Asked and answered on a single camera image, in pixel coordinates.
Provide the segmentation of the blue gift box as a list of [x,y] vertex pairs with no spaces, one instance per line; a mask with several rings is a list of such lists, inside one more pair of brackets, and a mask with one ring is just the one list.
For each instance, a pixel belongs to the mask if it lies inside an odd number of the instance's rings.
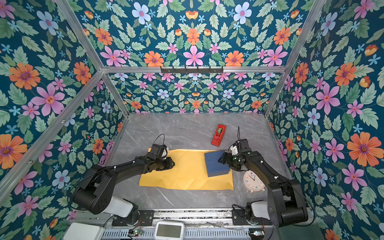
[[219,162],[224,153],[225,151],[215,151],[204,154],[207,175],[209,178],[227,175],[230,172],[228,165],[223,165]]

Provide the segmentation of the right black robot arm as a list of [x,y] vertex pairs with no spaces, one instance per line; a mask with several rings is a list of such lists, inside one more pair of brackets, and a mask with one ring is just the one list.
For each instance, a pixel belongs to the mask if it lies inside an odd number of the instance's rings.
[[234,171],[243,167],[255,173],[267,188],[267,212],[272,224],[279,228],[309,219],[306,198],[297,180],[290,180],[273,169],[258,151],[252,151],[248,140],[236,141],[219,159]]

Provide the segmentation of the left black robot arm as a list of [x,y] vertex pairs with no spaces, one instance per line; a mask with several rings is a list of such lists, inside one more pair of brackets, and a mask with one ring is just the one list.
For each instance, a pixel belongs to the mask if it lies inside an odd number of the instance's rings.
[[92,167],[75,190],[73,202],[94,215],[107,213],[122,218],[128,217],[134,209],[134,204],[113,196],[115,186],[135,176],[172,169],[175,163],[168,156],[168,151],[166,145],[153,144],[146,155],[135,157],[130,162]]

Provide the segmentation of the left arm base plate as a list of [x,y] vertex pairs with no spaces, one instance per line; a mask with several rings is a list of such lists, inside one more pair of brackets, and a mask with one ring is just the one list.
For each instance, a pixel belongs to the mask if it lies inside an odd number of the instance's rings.
[[114,217],[113,227],[149,227],[153,224],[154,210],[136,210],[131,212],[127,217]]

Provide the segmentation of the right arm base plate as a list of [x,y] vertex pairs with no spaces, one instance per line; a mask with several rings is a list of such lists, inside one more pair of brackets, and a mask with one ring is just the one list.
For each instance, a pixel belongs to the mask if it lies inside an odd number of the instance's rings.
[[271,226],[270,220],[255,217],[250,211],[245,209],[234,208],[231,211],[232,221],[235,226]]

